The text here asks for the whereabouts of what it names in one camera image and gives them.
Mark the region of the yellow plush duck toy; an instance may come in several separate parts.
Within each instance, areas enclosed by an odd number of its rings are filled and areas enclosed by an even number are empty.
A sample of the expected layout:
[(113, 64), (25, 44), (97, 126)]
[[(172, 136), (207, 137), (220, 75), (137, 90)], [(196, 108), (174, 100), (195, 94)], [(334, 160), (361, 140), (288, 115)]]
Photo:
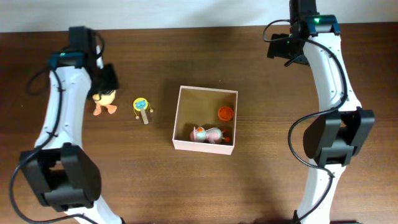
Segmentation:
[(104, 93), (97, 93), (92, 96), (93, 101), (95, 102), (95, 110), (93, 112), (94, 116), (98, 116), (102, 112), (102, 107), (105, 107), (108, 110), (109, 114), (113, 114), (117, 110), (117, 106), (113, 105), (113, 101), (116, 97), (116, 90), (110, 90)]

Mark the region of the yellow rattle drum toy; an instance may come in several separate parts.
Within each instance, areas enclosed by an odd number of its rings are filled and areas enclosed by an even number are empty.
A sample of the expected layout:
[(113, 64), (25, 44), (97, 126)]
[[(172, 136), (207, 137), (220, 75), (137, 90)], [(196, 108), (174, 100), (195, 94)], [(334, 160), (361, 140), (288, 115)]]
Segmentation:
[(153, 113), (150, 103), (146, 98), (138, 97), (132, 102), (132, 107), (134, 110), (135, 118), (141, 119), (144, 124), (149, 124), (148, 115), (146, 113), (149, 110), (150, 113)]

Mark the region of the orange round cage ball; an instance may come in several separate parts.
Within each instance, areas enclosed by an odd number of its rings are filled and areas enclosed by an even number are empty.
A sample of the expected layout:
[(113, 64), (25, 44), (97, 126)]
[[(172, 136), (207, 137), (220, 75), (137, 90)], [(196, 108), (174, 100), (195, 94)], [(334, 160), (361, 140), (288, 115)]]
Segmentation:
[(231, 121), (234, 116), (234, 111), (229, 106), (222, 106), (218, 109), (217, 115), (221, 121)]

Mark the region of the white duck pink hat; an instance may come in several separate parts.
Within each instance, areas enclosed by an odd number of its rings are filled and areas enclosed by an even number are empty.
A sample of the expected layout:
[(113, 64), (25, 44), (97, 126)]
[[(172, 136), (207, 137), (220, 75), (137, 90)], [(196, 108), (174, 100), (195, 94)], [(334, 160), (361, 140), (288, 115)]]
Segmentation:
[(194, 127), (190, 133), (190, 140), (199, 143), (221, 144), (223, 142), (230, 142), (230, 138), (224, 137), (224, 134), (227, 132), (225, 129), (210, 128), (206, 130), (203, 127)]

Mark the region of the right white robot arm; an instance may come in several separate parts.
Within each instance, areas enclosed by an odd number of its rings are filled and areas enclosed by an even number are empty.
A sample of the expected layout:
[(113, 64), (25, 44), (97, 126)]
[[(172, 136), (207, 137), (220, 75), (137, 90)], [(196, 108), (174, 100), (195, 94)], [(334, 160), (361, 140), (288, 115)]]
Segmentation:
[(375, 122), (373, 110), (363, 109), (346, 72), (341, 53), (341, 31), (334, 15), (321, 15), (315, 1), (290, 0), (289, 34), (273, 34), (267, 57), (285, 58), (308, 65), (317, 89), (319, 110), (296, 120), (288, 132), (313, 119), (304, 131), (305, 161), (290, 148), (296, 159), (308, 167), (303, 199), (294, 211), (292, 223), (329, 223), (338, 181), (358, 155)]

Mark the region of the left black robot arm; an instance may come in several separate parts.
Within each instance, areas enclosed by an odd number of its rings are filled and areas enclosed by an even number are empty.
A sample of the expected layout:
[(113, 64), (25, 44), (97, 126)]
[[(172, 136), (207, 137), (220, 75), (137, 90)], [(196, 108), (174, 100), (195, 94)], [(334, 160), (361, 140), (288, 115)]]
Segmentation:
[(43, 128), (31, 151), (20, 154), (22, 172), (43, 207), (79, 223), (124, 223), (101, 196), (101, 174), (83, 150), (86, 99), (113, 100), (119, 88), (111, 64), (102, 60), (104, 44), (93, 29), (70, 27), (69, 45), (54, 52), (46, 66), (50, 96)]

